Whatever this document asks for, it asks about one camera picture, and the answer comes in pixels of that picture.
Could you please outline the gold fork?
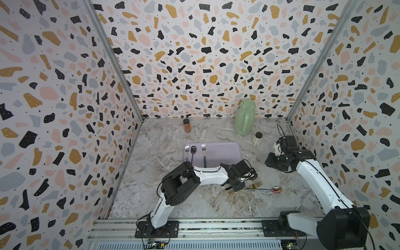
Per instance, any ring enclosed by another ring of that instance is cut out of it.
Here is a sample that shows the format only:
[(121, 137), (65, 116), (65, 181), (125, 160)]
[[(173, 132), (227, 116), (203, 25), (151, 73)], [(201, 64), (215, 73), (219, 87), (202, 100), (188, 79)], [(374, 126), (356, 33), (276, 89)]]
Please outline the gold fork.
[[(251, 184), (251, 185), (249, 185), (249, 186), (244, 187), (244, 188), (241, 189), (240, 191), (257, 189), (257, 188), (261, 187), (262, 185), (263, 185), (263, 182), (262, 182), (262, 181), (258, 181), (258, 182), (256, 182), (256, 183), (253, 183), (253, 184)], [(236, 193), (236, 191), (234, 191), (233, 188), (232, 188), (231, 186), (228, 187), (228, 188), (226, 188), (225, 190), (226, 190), (226, 191), (229, 191), (229, 194), (234, 194), (234, 193)]]

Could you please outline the black spoon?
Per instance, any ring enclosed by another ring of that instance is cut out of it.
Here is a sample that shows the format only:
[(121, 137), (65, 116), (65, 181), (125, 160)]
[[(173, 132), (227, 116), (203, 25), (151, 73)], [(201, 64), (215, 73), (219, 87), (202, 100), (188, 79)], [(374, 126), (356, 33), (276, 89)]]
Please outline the black spoon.
[(191, 164), (193, 164), (193, 158), (194, 158), (194, 155), (195, 155), (196, 151), (197, 151), (196, 146), (192, 146), (191, 149), (190, 149), (190, 152), (192, 154), (192, 156), (191, 156)]

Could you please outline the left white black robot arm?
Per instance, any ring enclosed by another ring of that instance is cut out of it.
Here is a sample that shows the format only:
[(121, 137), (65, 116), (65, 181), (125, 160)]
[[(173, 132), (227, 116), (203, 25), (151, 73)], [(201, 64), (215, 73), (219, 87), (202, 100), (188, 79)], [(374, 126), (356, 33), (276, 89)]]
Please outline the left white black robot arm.
[(214, 168), (200, 168), (185, 161), (163, 177), (159, 185), (159, 201), (149, 215), (151, 224), (154, 229), (164, 227), (174, 207), (186, 201), (199, 186), (228, 185), (237, 192), (245, 188), (245, 181), (256, 178), (256, 170), (244, 160)]

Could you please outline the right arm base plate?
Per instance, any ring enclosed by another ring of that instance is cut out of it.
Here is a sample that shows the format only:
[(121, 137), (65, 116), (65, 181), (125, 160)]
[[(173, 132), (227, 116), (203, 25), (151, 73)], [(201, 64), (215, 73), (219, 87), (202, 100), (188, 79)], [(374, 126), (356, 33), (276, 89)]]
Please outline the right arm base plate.
[(306, 233), (282, 226), (278, 220), (262, 220), (262, 231), (264, 237), (295, 237), (306, 236)]

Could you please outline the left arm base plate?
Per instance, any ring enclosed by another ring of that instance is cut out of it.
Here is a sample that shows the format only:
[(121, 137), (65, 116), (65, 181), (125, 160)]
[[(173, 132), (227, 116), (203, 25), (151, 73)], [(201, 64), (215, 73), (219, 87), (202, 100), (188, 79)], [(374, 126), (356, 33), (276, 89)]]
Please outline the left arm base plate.
[(169, 220), (167, 223), (155, 229), (150, 221), (138, 222), (135, 232), (135, 238), (177, 238), (179, 230), (179, 221)]

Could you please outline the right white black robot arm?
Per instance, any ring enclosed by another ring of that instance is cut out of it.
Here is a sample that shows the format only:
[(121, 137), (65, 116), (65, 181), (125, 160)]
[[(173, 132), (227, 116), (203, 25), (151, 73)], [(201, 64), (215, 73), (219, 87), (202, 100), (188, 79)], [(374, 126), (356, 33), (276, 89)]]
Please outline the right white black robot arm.
[(298, 147), (295, 137), (280, 137), (269, 153), (267, 167), (285, 172), (297, 172), (311, 187), (321, 204), (323, 219), (309, 217), (299, 211), (282, 211), (278, 230), (283, 234), (301, 231), (317, 237), (328, 250), (364, 247), (369, 234), (370, 213), (356, 207), (328, 178), (310, 150)]

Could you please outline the iridescent spoon blue handle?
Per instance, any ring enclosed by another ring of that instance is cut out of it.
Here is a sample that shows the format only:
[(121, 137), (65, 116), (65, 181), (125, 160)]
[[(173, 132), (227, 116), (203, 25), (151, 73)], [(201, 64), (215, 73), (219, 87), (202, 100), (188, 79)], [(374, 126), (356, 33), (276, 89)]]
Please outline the iridescent spoon blue handle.
[(264, 192), (270, 192), (270, 193), (275, 193), (279, 194), (282, 192), (282, 188), (279, 186), (274, 186), (269, 189), (262, 189), (262, 188), (246, 188), (245, 190), (251, 190), (251, 191), (264, 191)]

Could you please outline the silver fork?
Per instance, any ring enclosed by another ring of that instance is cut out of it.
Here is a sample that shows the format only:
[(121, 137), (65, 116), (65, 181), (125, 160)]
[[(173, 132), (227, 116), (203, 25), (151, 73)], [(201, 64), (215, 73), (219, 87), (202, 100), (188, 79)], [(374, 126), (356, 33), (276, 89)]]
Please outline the silver fork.
[(188, 161), (189, 151), (190, 151), (190, 146), (189, 146), (189, 144), (186, 144), (184, 146), (184, 162)]

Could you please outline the lilac placemat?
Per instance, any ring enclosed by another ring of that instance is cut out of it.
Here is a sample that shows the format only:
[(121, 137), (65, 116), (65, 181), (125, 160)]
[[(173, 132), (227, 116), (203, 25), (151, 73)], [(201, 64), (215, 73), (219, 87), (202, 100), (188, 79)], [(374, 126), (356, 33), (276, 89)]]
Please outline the lilac placemat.
[[(188, 143), (190, 149), (196, 146), (197, 151), (193, 158), (193, 166), (204, 168), (202, 143)], [(188, 161), (191, 162), (191, 152), (189, 151)], [(234, 165), (242, 160), (241, 148), (236, 142), (209, 142), (206, 143), (207, 168), (218, 167), (220, 164)]]

